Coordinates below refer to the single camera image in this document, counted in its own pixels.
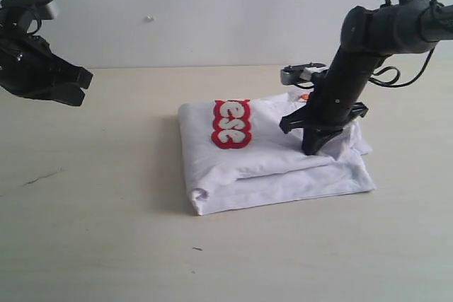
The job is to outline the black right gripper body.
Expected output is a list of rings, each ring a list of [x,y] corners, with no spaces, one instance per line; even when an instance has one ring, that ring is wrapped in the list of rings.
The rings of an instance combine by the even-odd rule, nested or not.
[[[368,82],[368,75],[313,75],[313,91],[300,110],[300,127],[337,131],[358,117],[368,107],[358,99]]]

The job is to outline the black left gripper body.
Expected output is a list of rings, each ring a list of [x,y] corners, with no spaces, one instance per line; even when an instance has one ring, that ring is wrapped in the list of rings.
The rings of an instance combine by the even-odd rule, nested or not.
[[[1,36],[1,87],[28,99],[53,99],[53,91],[71,83],[64,62],[39,35]]]

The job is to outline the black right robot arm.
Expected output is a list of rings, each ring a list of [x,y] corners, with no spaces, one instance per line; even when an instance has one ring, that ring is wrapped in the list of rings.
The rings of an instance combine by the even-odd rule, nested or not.
[[[394,54],[432,54],[438,42],[452,39],[452,7],[436,0],[403,0],[367,10],[357,6],[345,17],[340,47],[329,66],[286,66],[282,84],[310,89],[307,104],[280,120],[280,129],[302,129],[302,151],[314,155],[368,108],[358,98],[368,82],[397,88],[398,81],[376,80]]]

